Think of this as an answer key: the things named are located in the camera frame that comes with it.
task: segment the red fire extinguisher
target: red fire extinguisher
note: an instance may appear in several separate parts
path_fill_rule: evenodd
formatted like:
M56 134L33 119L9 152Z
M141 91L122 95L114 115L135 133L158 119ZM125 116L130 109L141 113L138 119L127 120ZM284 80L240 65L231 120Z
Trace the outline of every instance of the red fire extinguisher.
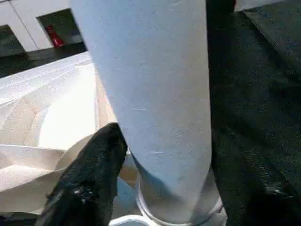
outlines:
M52 25L46 27L45 29L46 29L46 31L52 41L52 44L54 45L55 48L65 45L64 41L61 39L60 36L58 36L58 34L53 29Z

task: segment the white cylindrical pipe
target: white cylindrical pipe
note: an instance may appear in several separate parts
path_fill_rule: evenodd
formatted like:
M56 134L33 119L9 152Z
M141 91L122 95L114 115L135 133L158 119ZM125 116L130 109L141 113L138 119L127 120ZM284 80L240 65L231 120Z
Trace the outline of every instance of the white cylindrical pipe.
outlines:
M205 0L73 0L72 10L142 175L154 218L208 218Z

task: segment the scuff mark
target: scuff mark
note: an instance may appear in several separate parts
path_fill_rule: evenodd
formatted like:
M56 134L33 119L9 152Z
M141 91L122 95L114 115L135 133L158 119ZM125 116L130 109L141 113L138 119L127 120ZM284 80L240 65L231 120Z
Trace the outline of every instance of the scuff mark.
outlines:
M164 152L155 152L155 151L153 151L153 152L150 152L150 153L152 153L152 154L163 154Z
M177 7L180 5L180 3L182 2L183 0L175 0L173 3L171 3L168 7L168 9L172 9L174 7Z
M132 111L138 111L138 112L142 112L142 111L146 111L146 108L132 108Z

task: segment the beige paper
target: beige paper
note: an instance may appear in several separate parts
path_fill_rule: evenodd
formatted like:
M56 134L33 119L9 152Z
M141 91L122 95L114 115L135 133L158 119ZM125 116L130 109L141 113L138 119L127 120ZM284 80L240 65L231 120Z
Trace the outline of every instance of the beige paper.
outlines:
M91 136L116 121L88 53L0 80L0 213L40 213Z

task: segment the white tube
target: white tube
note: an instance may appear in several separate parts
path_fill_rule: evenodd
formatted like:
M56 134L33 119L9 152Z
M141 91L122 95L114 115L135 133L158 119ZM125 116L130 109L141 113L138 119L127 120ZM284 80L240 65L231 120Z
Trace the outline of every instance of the white tube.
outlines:
M211 161L205 0L73 0L154 218L206 219Z

